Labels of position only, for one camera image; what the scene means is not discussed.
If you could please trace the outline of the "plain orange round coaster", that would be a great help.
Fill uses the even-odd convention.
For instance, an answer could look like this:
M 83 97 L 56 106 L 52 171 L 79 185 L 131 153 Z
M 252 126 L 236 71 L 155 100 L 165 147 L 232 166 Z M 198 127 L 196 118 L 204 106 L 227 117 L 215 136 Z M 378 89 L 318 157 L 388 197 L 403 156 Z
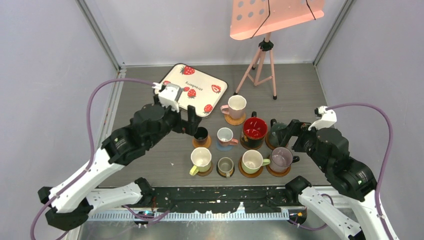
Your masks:
M 209 148 L 211 143 L 212 139 L 210 136 L 204 141 L 201 140 L 200 143 L 195 138 L 192 139 L 192 145 L 194 148 Z

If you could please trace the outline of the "mauve mug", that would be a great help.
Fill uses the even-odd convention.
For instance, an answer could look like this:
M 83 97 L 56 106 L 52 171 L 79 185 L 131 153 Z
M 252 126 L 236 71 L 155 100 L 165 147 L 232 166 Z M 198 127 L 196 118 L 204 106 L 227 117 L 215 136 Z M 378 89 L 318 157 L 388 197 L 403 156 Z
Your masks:
M 270 154 L 270 164 L 268 165 L 273 172 L 283 173 L 293 163 L 300 161 L 300 157 L 293 155 L 292 152 L 285 147 L 276 147 Z

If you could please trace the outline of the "dark brown wooden coaster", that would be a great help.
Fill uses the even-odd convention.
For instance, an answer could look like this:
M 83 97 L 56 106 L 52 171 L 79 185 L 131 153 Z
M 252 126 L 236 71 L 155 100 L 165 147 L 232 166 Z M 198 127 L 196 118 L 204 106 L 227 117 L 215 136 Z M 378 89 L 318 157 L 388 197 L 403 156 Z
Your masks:
M 207 171 L 198 171 L 196 175 L 200 177 L 208 176 L 213 171 L 213 168 L 214 168 L 214 164 L 211 163 L 210 168 Z

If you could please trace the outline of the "orange black-rimmed coaster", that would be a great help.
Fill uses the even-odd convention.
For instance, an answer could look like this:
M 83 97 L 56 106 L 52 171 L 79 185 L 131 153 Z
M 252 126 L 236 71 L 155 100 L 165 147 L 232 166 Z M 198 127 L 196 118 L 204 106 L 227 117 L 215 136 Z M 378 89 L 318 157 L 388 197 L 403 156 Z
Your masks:
M 218 173 L 219 176 L 228 179 L 228 178 L 230 178 L 230 177 L 232 177 L 234 175 L 235 168 L 234 168 L 234 166 L 232 166 L 232 167 L 228 167 L 228 166 L 227 167 L 220 167 L 220 166 L 217 166 L 216 171 L 217 171 L 217 173 Z

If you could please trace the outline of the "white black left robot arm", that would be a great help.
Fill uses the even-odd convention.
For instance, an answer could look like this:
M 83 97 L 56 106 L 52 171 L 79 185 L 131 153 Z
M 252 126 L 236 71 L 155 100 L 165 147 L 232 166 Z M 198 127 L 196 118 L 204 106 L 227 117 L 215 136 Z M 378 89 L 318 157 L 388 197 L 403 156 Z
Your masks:
M 40 201 L 50 208 L 45 213 L 47 223 L 69 231 L 109 208 L 134 204 L 148 207 L 153 202 L 154 191 L 142 177 L 103 193 L 95 193 L 94 189 L 144 156 L 170 132 L 193 136 L 202 119 L 192 105 L 187 107 L 187 117 L 182 119 L 180 112 L 160 103 L 146 104 L 136 111 L 129 125 L 114 130 L 95 151 L 93 159 L 74 175 L 56 187 L 45 186 L 38 190 Z

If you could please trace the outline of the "blue smiley foam coaster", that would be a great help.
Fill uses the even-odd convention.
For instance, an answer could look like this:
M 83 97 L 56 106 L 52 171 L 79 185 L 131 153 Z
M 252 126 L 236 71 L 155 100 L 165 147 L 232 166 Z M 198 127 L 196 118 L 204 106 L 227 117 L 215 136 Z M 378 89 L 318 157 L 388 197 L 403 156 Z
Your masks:
M 215 142 L 215 146 L 219 151 L 222 151 L 222 152 L 230 151 L 234 147 L 233 145 L 222 146 L 219 141 Z

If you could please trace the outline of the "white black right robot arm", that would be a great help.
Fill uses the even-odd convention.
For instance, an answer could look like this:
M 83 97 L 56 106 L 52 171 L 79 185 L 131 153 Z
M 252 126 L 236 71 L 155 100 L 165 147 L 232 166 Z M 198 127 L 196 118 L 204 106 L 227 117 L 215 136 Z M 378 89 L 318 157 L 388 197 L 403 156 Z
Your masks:
M 324 173 L 330 185 L 348 200 L 357 217 L 350 221 L 319 195 L 302 176 L 285 185 L 285 198 L 291 205 L 307 207 L 331 229 L 348 240 L 396 240 L 398 237 L 385 215 L 372 170 L 350 156 L 349 141 L 333 127 L 317 128 L 313 123 L 293 119 L 288 126 L 275 130 L 278 146 L 285 147 L 296 137 L 292 150 L 306 153 Z

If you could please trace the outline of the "red black mug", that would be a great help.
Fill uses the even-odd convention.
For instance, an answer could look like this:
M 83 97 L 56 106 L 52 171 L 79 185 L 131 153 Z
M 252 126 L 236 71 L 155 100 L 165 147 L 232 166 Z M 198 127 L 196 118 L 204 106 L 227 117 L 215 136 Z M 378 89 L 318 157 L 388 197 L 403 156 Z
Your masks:
M 240 143 L 247 150 L 258 150 L 263 145 L 267 133 L 267 123 L 253 111 L 242 126 Z

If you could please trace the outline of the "grey small mug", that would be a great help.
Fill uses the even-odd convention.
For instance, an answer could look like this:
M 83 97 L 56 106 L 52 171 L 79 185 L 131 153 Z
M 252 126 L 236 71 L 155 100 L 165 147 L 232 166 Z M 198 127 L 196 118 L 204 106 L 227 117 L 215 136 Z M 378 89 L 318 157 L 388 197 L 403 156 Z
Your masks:
M 229 157 L 222 157 L 221 159 L 218 160 L 216 166 L 220 166 L 221 168 L 224 168 L 224 167 L 227 167 L 228 166 L 228 167 L 231 168 L 232 166 L 234 166 L 234 162 Z

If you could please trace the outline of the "pink music stand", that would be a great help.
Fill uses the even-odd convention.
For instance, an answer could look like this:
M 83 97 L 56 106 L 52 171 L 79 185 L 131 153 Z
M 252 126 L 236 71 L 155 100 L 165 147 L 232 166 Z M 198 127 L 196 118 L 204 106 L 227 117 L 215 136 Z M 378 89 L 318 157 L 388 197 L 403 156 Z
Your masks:
M 246 79 L 254 86 L 271 81 L 276 100 L 272 33 L 322 18 L 324 6 L 324 0 L 234 0 L 229 36 L 237 41 L 263 37 L 234 95 L 239 94 Z

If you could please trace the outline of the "white serving tray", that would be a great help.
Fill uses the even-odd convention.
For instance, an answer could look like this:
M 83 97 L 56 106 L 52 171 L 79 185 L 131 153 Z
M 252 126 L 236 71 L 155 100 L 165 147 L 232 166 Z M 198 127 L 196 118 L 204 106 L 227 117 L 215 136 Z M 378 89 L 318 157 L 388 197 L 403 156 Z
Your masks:
M 201 118 L 209 117 L 228 88 L 225 81 L 183 63 L 175 64 L 160 83 L 178 85 L 182 89 L 179 107 L 193 106 Z

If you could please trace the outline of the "pink handled floral mug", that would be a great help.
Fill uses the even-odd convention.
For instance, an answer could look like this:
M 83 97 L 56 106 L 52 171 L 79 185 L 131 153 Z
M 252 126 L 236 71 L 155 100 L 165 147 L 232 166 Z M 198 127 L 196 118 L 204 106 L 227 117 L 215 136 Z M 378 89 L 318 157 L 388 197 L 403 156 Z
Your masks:
M 233 131 L 228 127 L 222 127 L 217 131 L 218 143 L 222 147 L 235 146 L 239 143 L 237 139 L 234 138 Z

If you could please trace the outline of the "black small mug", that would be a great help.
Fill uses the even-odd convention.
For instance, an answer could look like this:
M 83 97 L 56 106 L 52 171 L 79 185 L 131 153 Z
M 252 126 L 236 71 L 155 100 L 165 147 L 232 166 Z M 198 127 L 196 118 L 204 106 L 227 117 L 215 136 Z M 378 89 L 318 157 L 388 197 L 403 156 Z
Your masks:
M 193 137 L 196 145 L 204 145 L 208 140 L 209 132 L 205 127 L 199 126 Z

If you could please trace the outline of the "cream white mug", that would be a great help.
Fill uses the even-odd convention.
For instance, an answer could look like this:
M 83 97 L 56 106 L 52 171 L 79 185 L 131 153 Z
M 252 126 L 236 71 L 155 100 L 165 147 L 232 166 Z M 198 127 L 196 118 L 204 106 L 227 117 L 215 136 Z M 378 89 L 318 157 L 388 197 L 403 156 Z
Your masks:
M 199 173 L 206 173 L 212 166 L 212 154 L 208 148 L 197 147 L 190 155 L 191 162 L 193 164 L 189 171 L 191 176 Z

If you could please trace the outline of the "pale green mug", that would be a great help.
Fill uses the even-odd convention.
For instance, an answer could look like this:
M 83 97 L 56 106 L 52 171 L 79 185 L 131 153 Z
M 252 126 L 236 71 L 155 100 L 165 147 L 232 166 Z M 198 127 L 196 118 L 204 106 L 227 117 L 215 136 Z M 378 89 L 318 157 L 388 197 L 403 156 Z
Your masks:
M 255 174 L 260 168 L 267 166 L 271 163 L 268 158 L 263 158 L 261 153 L 257 150 L 247 150 L 241 158 L 241 167 L 247 174 Z

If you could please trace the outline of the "dark teal mug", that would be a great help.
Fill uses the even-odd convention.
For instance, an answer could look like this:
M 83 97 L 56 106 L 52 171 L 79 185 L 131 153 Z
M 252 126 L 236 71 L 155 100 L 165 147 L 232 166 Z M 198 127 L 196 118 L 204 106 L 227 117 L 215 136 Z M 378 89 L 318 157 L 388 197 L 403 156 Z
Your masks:
M 284 130 L 288 125 L 283 122 L 277 122 L 275 118 L 270 120 L 270 128 L 266 135 L 271 145 L 275 148 L 279 147 L 278 139 L 277 139 L 277 131 Z

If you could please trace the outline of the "woven orange rattan coaster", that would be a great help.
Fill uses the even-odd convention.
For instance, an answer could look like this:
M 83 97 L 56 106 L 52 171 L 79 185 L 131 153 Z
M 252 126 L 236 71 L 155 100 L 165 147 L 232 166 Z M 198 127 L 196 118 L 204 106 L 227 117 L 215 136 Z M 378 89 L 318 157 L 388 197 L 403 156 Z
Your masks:
M 246 120 L 246 113 L 244 113 L 240 118 L 232 118 L 229 114 L 224 114 L 225 121 L 232 126 L 239 126 L 244 123 Z

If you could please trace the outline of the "glossy brown grooved wooden coaster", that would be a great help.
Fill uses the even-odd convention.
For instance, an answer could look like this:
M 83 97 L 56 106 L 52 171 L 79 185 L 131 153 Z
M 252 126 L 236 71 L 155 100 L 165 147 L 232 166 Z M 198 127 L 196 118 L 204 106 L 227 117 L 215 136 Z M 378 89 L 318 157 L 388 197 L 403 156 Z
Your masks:
M 266 165 L 266 169 L 274 177 L 284 177 L 290 172 L 291 166 L 289 166 L 288 168 L 286 168 L 284 171 L 281 171 L 281 172 L 276 172 L 272 170 L 269 165 Z

